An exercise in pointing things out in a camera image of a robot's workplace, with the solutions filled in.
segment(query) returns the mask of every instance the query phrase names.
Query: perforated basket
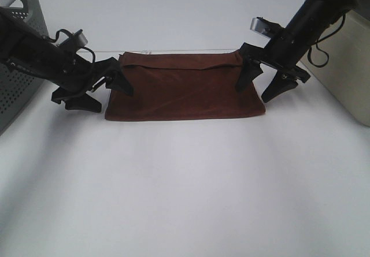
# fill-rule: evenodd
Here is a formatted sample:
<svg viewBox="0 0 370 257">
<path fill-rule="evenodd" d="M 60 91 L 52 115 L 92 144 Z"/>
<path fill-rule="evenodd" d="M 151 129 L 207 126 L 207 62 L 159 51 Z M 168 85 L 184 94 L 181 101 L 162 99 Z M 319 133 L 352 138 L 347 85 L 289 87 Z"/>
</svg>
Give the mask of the perforated basket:
<svg viewBox="0 0 370 257">
<path fill-rule="evenodd" d="M 9 9 L 17 18 L 22 18 L 30 27 L 47 35 L 45 20 L 39 0 L 20 0 L 22 8 L 2 6 Z M 42 80 L 21 72 L 9 72 L 0 64 L 0 133 L 14 119 L 23 106 L 41 85 Z"/>
</svg>

